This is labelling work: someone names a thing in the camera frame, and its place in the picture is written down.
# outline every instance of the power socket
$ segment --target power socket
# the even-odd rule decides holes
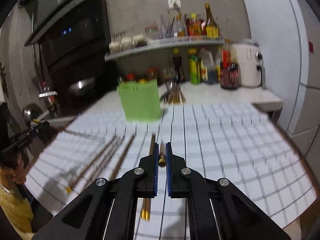
[[[168,0],[169,10],[176,9],[174,4],[176,4],[178,8],[180,8],[180,9],[182,8],[181,0]]]

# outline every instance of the red bottle cap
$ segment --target red bottle cap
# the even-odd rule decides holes
[[[125,76],[127,80],[134,80],[135,75],[134,74],[128,74]]]
[[[147,73],[154,73],[154,72],[157,72],[158,71],[158,68],[149,68],[147,69]]]

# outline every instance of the wall shelf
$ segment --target wall shelf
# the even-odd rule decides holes
[[[105,61],[110,61],[110,60],[118,59],[121,57],[134,55],[142,52],[148,52],[152,50],[158,50],[158,49],[167,49],[167,48],[183,47],[183,46],[222,45],[223,43],[224,43],[223,39],[208,39],[207,37],[203,37],[202,39],[199,39],[199,36],[169,38],[169,39],[152,41],[147,46],[143,46],[135,49],[129,49],[119,53],[115,53],[115,54],[107,53],[104,59]]]

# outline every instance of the human hand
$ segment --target human hand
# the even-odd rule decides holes
[[[7,181],[6,175],[12,175],[12,181],[16,182],[17,184],[23,184],[24,182],[26,182],[26,171],[23,169],[24,163],[23,160],[21,158],[21,154],[18,154],[17,156],[17,164],[18,166],[16,167],[16,169],[13,168],[9,168],[9,167],[5,167],[2,166],[0,167],[0,183],[6,187],[6,188],[10,188],[10,184]]]

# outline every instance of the grid tile pattern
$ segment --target grid tile pattern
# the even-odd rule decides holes
[[[123,111],[84,114],[60,133],[30,170],[26,186],[52,214],[57,214],[97,177],[109,178],[130,135],[136,137],[118,177],[149,154],[151,135],[172,143],[174,154],[204,177],[228,178],[281,228],[316,199],[316,193],[293,149],[250,104],[170,106],[158,122],[129,123]],[[68,195],[64,187],[110,140],[126,135],[108,166],[101,157]],[[185,199],[166,194],[166,171],[159,169],[158,196],[151,201],[150,221],[140,219],[138,201],[135,239],[188,239]]]

